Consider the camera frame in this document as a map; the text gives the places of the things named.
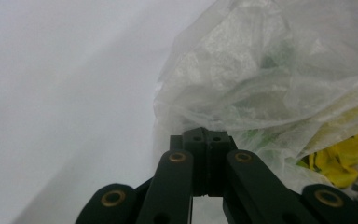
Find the yellow object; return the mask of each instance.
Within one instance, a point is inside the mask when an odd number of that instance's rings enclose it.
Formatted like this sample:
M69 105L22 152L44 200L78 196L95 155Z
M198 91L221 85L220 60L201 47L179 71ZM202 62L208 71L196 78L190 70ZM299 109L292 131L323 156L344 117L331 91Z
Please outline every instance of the yellow object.
M356 181L358 135L309 156L310 169L325 175L335 186L346 188Z

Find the white background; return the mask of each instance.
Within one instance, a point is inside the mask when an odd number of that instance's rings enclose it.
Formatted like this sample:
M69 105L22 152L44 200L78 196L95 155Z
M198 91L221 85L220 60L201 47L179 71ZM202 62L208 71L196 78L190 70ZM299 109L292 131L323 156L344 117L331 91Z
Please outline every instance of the white background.
M97 189L153 175L159 71L212 3L0 1L0 224L75 223Z

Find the clear plastic bag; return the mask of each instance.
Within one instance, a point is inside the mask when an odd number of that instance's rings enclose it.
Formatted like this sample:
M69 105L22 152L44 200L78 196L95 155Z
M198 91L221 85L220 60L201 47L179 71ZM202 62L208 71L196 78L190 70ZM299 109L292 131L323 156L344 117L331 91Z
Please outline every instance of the clear plastic bag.
M296 163L358 133L358 1L217 1L175 40L155 113L158 154L225 130L288 188L328 184Z

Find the yellow plastic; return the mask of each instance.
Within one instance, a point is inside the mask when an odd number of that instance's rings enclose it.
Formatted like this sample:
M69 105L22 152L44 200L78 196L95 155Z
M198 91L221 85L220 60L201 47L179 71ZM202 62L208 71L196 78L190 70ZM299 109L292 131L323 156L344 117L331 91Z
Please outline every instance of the yellow plastic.
M358 135L324 150L310 154L310 169L325 175L335 186L346 188L356 181L358 171Z

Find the white plastic sheet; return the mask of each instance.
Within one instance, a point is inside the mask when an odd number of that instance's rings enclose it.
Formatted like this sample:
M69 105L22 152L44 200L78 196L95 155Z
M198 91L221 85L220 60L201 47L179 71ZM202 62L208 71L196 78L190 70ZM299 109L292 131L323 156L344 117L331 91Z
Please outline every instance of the white plastic sheet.
M225 130L288 188L328 184L296 163L358 133L358 1L217 1L177 37L155 113L159 138Z

